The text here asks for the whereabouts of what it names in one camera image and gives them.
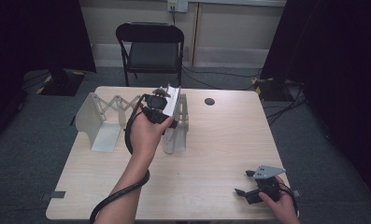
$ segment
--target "dark curtain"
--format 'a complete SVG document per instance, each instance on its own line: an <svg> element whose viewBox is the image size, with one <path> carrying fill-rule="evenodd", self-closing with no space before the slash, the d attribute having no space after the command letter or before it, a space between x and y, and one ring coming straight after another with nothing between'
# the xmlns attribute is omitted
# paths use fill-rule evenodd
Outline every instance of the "dark curtain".
<svg viewBox="0 0 371 224"><path fill-rule="evenodd" d="M371 1L312 2L287 1L262 75L305 83L330 140L371 189Z"/></svg>
<svg viewBox="0 0 371 224"><path fill-rule="evenodd" d="M77 0L0 0L0 122L25 73L52 66L95 72Z"/></svg>

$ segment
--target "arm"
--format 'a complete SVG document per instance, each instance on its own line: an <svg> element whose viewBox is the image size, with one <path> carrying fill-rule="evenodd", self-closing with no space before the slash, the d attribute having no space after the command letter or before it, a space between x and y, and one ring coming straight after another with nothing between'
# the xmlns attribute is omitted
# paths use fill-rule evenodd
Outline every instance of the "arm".
<svg viewBox="0 0 371 224"><path fill-rule="evenodd" d="M144 177L162 133L172 121L173 118L169 118L162 124L152 124L143 113L136 117L130 133L133 155L111 194L133 185ZM101 210L95 223L134 223L140 193L141 188L135 189L108 204Z"/></svg>
<svg viewBox="0 0 371 224"><path fill-rule="evenodd" d="M276 180L284 184L284 181L276 176ZM280 200L278 200L276 203L265 193L259 192L259 196L261 199L269 205L269 207L272 209L273 213L275 214L275 217L283 224L300 224L297 215L295 214L294 208L293 208L293 199L290 195L288 195L285 192L280 193Z"/></svg>

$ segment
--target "wall outlet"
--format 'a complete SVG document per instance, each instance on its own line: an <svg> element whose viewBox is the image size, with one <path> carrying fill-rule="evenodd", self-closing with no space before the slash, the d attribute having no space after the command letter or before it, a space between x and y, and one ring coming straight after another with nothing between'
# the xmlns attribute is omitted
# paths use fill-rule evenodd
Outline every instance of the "wall outlet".
<svg viewBox="0 0 371 224"><path fill-rule="evenodd" d="M187 1L167 1L167 11L176 11L176 12L188 12L188 2Z"/></svg>

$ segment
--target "wall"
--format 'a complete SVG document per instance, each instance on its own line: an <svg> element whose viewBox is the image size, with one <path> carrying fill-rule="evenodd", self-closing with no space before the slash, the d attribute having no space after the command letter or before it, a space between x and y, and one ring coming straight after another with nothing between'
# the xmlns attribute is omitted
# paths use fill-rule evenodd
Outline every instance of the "wall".
<svg viewBox="0 0 371 224"><path fill-rule="evenodd" d="M96 66L121 66L118 25L127 21L173 23L166 1L80 0ZM176 13L185 34L184 63L195 66L262 67L282 7L189 3Z"/></svg>

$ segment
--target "handheld controller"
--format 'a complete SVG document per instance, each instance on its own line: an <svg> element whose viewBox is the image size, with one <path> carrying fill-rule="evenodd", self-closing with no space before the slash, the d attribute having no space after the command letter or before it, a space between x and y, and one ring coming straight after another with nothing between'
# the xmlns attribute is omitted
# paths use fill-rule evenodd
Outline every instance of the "handheld controller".
<svg viewBox="0 0 371 224"><path fill-rule="evenodd" d="M256 172L248 170L246 171L246 175L255 178L258 189L249 192L235 189L235 192L238 196L245 197L249 204L260 203L262 201L258 195L260 191L267 194L274 202L277 202L280 199L280 185L276 180L275 175L284 172L284 169L269 166L259 166Z"/></svg>
<svg viewBox="0 0 371 224"><path fill-rule="evenodd" d="M142 112L151 123L163 123L168 116L163 113L167 100L165 97L170 97L169 94L162 88L155 90L154 95L146 95L145 101L147 106L142 107ZM176 128L177 122L173 120L169 128Z"/></svg>

